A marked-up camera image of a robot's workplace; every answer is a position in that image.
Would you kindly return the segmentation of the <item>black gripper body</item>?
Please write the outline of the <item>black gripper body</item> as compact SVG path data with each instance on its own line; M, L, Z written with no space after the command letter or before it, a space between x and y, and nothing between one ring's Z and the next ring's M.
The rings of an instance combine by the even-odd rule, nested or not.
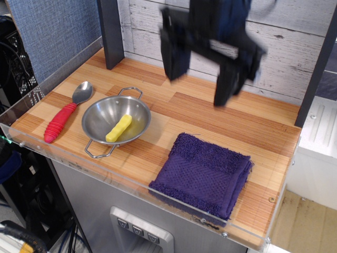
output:
M210 48L211 41L236 47L239 53L262 56L266 53L246 32L246 19L251 1L190 1L189 9L164 7L161 9L162 28L186 34L186 44L214 62L222 57Z

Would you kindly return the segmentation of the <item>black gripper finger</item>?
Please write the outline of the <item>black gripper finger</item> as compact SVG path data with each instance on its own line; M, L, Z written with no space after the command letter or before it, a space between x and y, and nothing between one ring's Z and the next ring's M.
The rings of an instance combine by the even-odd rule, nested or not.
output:
M162 28L160 38L164 71L168 79L174 81L190 67L191 50L186 44L186 34Z
M247 79L254 81L260 75L261 53L254 55L239 53L235 59L222 57L217 78L214 106L225 106L227 101L238 95Z

